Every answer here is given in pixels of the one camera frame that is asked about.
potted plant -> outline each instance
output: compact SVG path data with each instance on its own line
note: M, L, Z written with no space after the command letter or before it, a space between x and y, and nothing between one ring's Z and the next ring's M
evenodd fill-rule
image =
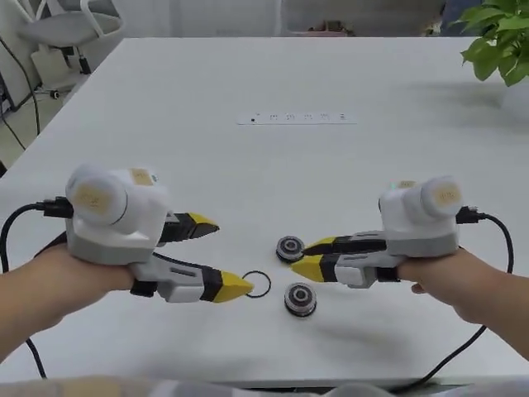
M476 78L485 81L497 69L509 87L503 106L529 107L529 0L484 0L467 9L459 21L465 30L481 37L461 52L463 62L471 62Z

white table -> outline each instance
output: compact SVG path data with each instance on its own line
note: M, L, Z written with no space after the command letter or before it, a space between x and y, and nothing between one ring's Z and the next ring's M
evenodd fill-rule
M124 41L0 183L5 218L61 194L85 161L152 165L177 211L222 229L163 253L243 274L266 271L262 299L166 304L115 293L35 337L49 376L92 373L233 385L394 384L425 375L476 327L409 285L367 291L315 285L306 321L284 308L302 279L274 255L287 234L312 242L380 227L389 181L454 175L469 204L511 229L516 272L529 275L529 128L499 110L499 78L482 84L459 52L466 39L139 39ZM357 125L242 127L247 112L352 112ZM55 237L61 221L26 215L12 263ZM498 267L506 253L486 223L463 244ZM439 380L526 375L529 365L487 332ZM25 347L0 380L35 377Z

human hand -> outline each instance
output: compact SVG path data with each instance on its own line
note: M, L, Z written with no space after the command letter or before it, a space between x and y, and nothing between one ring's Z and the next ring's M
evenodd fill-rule
M487 302L505 276L464 249L441 258L410 259L398 267L415 294L430 294L449 304L461 318L479 323Z
M134 283L134 276L125 266L81 261L71 256L65 245L51 247L13 273L31 286L24 292L40 302L42 329L98 302L113 290L130 289Z

metal bearing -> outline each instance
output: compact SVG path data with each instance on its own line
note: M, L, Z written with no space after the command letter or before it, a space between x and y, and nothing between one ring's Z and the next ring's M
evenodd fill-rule
M316 310L316 292L304 283L294 283L284 293L284 306L296 317L308 317Z
M305 244L295 236L286 236L278 241L275 253L285 263L294 263L303 258Z

black bearing ring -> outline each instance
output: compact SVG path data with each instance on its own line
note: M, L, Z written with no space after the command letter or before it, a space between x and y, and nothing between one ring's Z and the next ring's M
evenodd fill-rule
M269 278L269 276L266 273L264 273L261 270L252 270L246 273L245 275L243 275L241 278L245 279L249 275L263 275L268 281L268 288L266 289L264 293L259 294L259 295L246 294L248 298L252 298L252 299L263 298L265 295L268 294L268 292L270 292L270 289L272 288L272 280Z

